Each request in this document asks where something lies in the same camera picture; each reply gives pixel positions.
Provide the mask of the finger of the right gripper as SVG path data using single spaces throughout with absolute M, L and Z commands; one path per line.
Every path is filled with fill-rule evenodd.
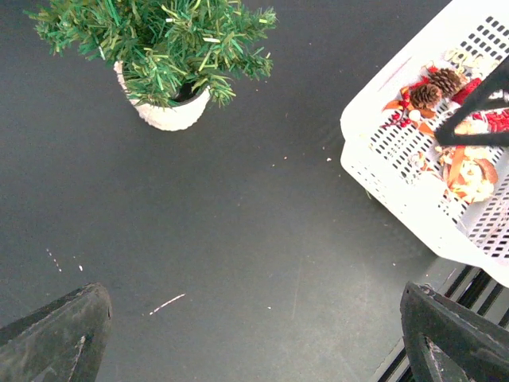
M 508 132 L 457 134 L 455 129 L 477 111 L 490 111 L 508 106 L 508 57 L 467 96 L 442 125 L 434 131 L 440 146 L 508 146 Z

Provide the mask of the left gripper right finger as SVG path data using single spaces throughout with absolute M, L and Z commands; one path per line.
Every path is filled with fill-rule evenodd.
M 508 331 L 426 285 L 408 282 L 400 312 L 416 381 L 507 381 Z

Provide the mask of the small green christmas tree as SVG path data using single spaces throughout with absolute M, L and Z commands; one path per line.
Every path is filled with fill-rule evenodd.
M 183 131 L 234 98 L 235 76 L 269 76 L 260 45 L 277 24 L 272 8 L 241 1 L 51 1 L 29 14 L 52 54 L 76 45 L 110 65 L 139 117 Z

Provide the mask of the white plastic basket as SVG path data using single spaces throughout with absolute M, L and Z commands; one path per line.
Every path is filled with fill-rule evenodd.
M 435 173 L 435 142 L 414 127 L 388 125 L 387 103 L 418 81 L 428 64 L 453 52 L 503 60 L 508 54 L 505 1 L 453 1 L 395 55 L 346 106 L 341 164 L 438 256 L 479 267 L 508 283 L 508 151 L 492 147 L 499 180 L 492 198 L 466 204 Z

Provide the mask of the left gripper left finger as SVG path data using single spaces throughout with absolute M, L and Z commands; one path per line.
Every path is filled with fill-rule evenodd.
M 1 328 L 1 380 L 94 381 L 111 326 L 107 289 L 82 286 Z

